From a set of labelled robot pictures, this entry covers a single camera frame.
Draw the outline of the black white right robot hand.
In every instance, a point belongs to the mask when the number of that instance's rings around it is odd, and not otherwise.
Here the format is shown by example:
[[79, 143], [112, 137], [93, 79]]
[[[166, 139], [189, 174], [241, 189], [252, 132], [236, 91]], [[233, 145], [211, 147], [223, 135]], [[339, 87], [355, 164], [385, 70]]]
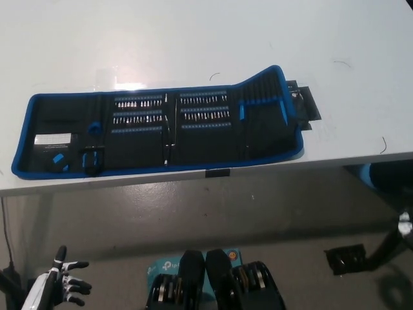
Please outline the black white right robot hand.
[[412, 242], [412, 215], [408, 211], [403, 211], [399, 215], [398, 231], [404, 240]]

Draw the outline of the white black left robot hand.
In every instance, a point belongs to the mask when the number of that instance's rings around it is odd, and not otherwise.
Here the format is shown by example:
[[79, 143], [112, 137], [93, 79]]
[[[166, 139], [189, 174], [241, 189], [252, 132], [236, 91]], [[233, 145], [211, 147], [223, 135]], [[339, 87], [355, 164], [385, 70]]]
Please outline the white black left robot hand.
[[23, 302], [23, 310], [49, 310], [63, 303], [75, 304], [79, 307], [85, 305], [80, 297], [91, 293], [92, 286], [72, 276], [70, 272], [74, 269], [84, 269], [89, 266], [88, 262], [67, 262], [67, 247], [60, 246], [52, 262], [51, 268], [40, 274], [28, 291]]

